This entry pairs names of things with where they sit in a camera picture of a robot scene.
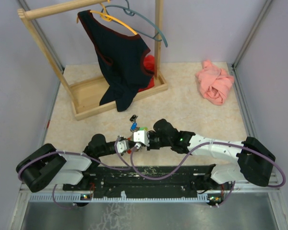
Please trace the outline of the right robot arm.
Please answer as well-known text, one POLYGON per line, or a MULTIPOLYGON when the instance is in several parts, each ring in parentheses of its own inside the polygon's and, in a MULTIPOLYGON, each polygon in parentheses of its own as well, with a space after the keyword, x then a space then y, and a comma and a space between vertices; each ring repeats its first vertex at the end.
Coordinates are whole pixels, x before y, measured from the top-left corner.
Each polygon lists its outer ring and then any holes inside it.
POLYGON ((170 147, 178 154, 208 156, 226 161, 216 164, 205 177, 209 189, 217 189, 229 181, 246 179, 248 182, 268 187, 275 156, 258 139, 247 137, 244 141, 210 139, 190 131, 179 131, 165 119, 157 121, 148 132, 150 150, 170 147))

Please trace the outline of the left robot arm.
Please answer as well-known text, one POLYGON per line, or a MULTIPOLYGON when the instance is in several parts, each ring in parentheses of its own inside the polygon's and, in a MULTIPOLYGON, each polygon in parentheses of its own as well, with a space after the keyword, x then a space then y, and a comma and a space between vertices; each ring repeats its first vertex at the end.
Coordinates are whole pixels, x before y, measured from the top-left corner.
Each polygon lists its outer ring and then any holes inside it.
POLYGON ((118 137, 116 141, 106 142, 102 134, 96 134, 81 153, 57 150, 52 144, 45 144, 16 166, 18 179, 24 182, 31 192, 39 192, 51 184, 70 184, 80 190, 90 185, 90 178, 84 175, 88 169, 102 165, 116 171, 128 171, 131 166, 122 154, 132 148, 139 149, 143 143, 138 139, 118 137), (116 155, 125 167, 109 166, 100 157, 116 155))

